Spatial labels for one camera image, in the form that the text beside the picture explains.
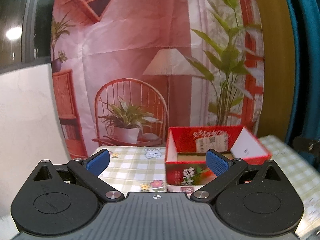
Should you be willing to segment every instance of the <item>printed backdrop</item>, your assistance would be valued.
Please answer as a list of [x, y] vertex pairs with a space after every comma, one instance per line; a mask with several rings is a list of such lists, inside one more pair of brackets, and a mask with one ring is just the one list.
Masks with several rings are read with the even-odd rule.
[[252, 129], [261, 111], [256, 0], [55, 0], [51, 49], [72, 158], [163, 146], [169, 126]]

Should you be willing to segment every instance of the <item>red cabinet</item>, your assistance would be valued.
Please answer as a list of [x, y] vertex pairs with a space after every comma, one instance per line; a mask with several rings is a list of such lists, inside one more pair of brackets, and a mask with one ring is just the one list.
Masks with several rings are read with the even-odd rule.
[[72, 159], [88, 157], [76, 108], [72, 70], [52, 74], [53, 91], [63, 136]]

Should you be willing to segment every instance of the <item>white pot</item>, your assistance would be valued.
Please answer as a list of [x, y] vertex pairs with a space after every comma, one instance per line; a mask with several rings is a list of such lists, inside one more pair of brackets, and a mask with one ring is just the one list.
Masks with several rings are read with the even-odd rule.
[[137, 143], [139, 128], [126, 129], [114, 127], [113, 135], [115, 135], [120, 142]]

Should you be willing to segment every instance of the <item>gray metal window frame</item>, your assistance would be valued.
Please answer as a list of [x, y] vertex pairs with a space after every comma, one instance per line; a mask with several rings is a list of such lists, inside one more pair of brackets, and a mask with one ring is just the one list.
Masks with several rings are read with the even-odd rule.
[[0, 68], [0, 74], [51, 62], [51, 57], [34, 58], [34, 35], [38, 0], [27, 0], [22, 22], [21, 62]]

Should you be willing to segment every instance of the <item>pink flower print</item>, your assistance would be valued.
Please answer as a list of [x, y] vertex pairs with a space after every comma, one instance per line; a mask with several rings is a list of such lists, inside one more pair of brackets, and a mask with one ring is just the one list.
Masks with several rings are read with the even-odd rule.
[[153, 188], [158, 188], [158, 187], [162, 187], [163, 181], [162, 180], [157, 180], [155, 179], [153, 182], [150, 183], [150, 185]]

